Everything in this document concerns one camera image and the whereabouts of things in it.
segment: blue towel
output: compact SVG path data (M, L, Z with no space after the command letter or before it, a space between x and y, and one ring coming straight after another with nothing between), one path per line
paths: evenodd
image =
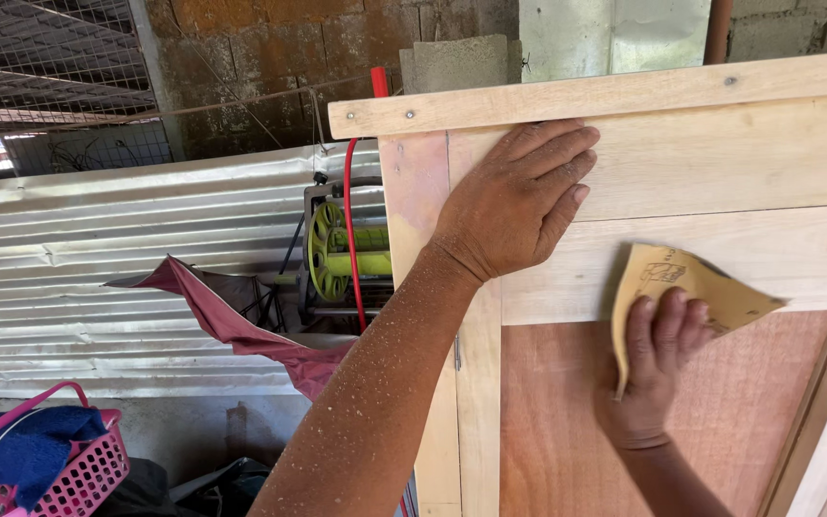
M0 436L10 426L1 429ZM0 441L0 483L17 485L15 503L30 512L63 472L72 450L69 440L94 440L107 432L97 409L78 405L41 409Z

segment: fingernail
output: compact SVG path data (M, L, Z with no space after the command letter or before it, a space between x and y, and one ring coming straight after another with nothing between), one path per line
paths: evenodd
M573 200L575 202L581 203L582 200L585 199L586 196L589 195L589 187L585 185L577 185L576 190L573 191Z

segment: green hose reel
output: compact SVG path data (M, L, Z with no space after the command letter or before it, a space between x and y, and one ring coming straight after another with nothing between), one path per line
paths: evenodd
M306 251L312 282L321 298L337 302L353 277L344 213L335 203L323 202L314 211L309 225ZM357 226L353 236L359 276L390 275L388 227Z

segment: concrete floor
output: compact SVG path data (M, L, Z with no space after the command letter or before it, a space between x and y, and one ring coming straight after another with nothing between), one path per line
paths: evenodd
M0 398L0 411L20 402ZM69 403L60 399L42 405ZM172 487L243 455L273 464L312 405L301 394L100 398L90 403L123 412L127 452L164 466Z

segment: person's right hand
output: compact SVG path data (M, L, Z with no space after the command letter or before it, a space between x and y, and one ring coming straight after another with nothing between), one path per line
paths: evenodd
M592 405L598 425L618 451L646 449L670 441L665 419L675 397L681 368L712 337L703 300L687 299L673 287L656 302L642 296L627 315L626 343L630 377L620 401L614 400L617 364L603 362Z
M589 193L598 138L581 119L520 124L448 196L429 246L480 283L542 263Z

